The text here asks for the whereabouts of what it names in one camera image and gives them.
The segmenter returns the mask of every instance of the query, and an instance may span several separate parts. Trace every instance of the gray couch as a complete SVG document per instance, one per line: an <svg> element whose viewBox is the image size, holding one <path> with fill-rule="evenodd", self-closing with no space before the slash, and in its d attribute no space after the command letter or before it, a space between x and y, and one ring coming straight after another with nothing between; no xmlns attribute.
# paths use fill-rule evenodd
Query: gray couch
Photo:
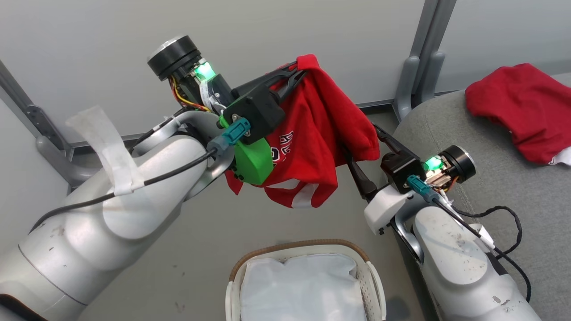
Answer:
<svg viewBox="0 0 571 321"><path fill-rule="evenodd" d="M571 85L569 77L558 80ZM510 257L532 282L531 305L543 321L571 320L571 168L528 162L506 129L470 115L463 91L419 105L398 126L395 138L422 159L452 144L472 155L477 174L451 191L455 205L472 213L511 207L521 219L523 241ZM517 229L509 213L498 211L480 220L499 248L514 244ZM525 296L518 272L500 262Z"/></svg>

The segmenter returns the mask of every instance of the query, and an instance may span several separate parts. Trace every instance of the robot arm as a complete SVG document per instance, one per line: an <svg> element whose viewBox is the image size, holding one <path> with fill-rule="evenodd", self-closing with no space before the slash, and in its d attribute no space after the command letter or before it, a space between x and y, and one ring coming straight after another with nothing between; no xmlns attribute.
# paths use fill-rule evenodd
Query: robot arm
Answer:
<svg viewBox="0 0 571 321"><path fill-rule="evenodd" d="M0 306L15 315L75 320L160 237L185 200L229 168L251 183L270 174L273 163L264 137L284 119L279 103L303 73L288 65L230 90L221 75L208 70L189 37L168 41L148 64L159 79L171 81L182 109L134 147L145 186L115 196L100 171L63 207L40 218L0 259ZM270 89L278 82L280 88ZM215 159L211 165L203 161L209 156Z"/></svg>
<svg viewBox="0 0 571 321"><path fill-rule="evenodd" d="M470 155L451 146L421 162L397 140L377 129L391 152L381 168L389 184L377 189L348 156L348 165L363 199L365 220L375 234L392 227L416 259L428 288L446 320L540 320L529 305L529 280L521 268L493 244L480 224L467 224L445 192L476 174ZM413 220L412 229L407 221ZM492 255L496 251L528 284L524 298L511 276Z"/></svg>

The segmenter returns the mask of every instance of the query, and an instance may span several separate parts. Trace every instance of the gray metal bracket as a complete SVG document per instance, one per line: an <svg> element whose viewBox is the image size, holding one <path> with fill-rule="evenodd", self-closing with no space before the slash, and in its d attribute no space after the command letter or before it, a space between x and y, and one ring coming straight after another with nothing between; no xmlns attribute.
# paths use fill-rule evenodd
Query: gray metal bracket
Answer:
<svg viewBox="0 0 571 321"><path fill-rule="evenodd" d="M444 64L445 54L440 49L456 0L439 0L432 17L423 49L420 52L420 66L414 85L414 106L434 97L436 82Z"/></svg>
<svg viewBox="0 0 571 321"><path fill-rule="evenodd" d="M72 164L45 136L36 137L36 149L68 182L72 189L81 185L100 170L100 168L88 168Z"/></svg>
<svg viewBox="0 0 571 321"><path fill-rule="evenodd" d="M413 98L414 106L418 106L421 103L434 98L436 83L438 82L438 77L440 76L440 70L444 64L445 57L446 55L442 51L437 51L431 54L427 64L427 69L420 79L419 88Z"/></svg>
<svg viewBox="0 0 571 321"><path fill-rule="evenodd" d="M411 53L404 62L393 102L399 122L415 106L435 96L436 82L445 58L438 49L455 5L456 0L424 2Z"/></svg>
<svg viewBox="0 0 571 321"><path fill-rule="evenodd" d="M0 87L2 100L36 137L36 148L53 168L74 188L99 171L71 163L73 149L50 122L46 113L34 105L24 89L0 61Z"/></svg>
<svg viewBox="0 0 571 321"><path fill-rule="evenodd" d="M36 127L40 135L49 139L50 142L52 142L52 144L59 150L65 151L66 155L70 152L70 145L66 142L40 107L29 105L22 111Z"/></svg>
<svg viewBox="0 0 571 321"><path fill-rule="evenodd" d="M415 83L416 71L419 69L420 59L417 56L408 57L404 61L403 70L400 73L399 85L396 89L393 109L399 123L411 112L412 86Z"/></svg>

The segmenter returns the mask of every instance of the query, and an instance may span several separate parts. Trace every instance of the red t-shirt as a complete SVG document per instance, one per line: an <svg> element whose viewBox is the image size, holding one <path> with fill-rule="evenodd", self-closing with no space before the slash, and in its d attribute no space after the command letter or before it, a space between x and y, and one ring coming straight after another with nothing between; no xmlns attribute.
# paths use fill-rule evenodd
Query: red t-shirt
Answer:
<svg viewBox="0 0 571 321"><path fill-rule="evenodd" d="M511 131L530 162L552 163L571 146L571 88L528 63L501 67L471 84L466 107Z"/></svg>
<svg viewBox="0 0 571 321"><path fill-rule="evenodd" d="M287 207L319 207L337 189L335 167L345 164L344 145L356 161L379 158L375 129L357 106L323 71L314 55L297 58L305 78L282 103L284 122L266 140L274 170L263 185L266 194ZM226 172L238 195L242 182Z"/></svg>

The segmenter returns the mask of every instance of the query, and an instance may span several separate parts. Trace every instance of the teal connector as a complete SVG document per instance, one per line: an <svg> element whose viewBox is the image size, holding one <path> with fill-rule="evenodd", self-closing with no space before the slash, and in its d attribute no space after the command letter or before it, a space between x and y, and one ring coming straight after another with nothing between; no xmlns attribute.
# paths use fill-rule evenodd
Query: teal connector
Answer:
<svg viewBox="0 0 571 321"><path fill-rule="evenodd" d="M244 135L250 130L250 122L248 119L240 118L230 125L222 135L215 137L208 142L207 150L216 149L216 156L224 154L230 147L236 145Z"/></svg>
<svg viewBox="0 0 571 321"><path fill-rule="evenodd" d="M407 178L407 184L413 191L422 196L424 200L430 204L434 203L434 198L438 199L440 197L440 194L438 194L416 175L409 176Z"/></svg>
<svg viewBox="0 0 571 321"><path fill-rule="evenodd" d="M233 122L230 127L224 131L222 137L226 138L226 141L228 141L230 146L234 146L242 137L244 137L244 135L246 135L250 128L251 126L248 119L240 118Z"/></svg>

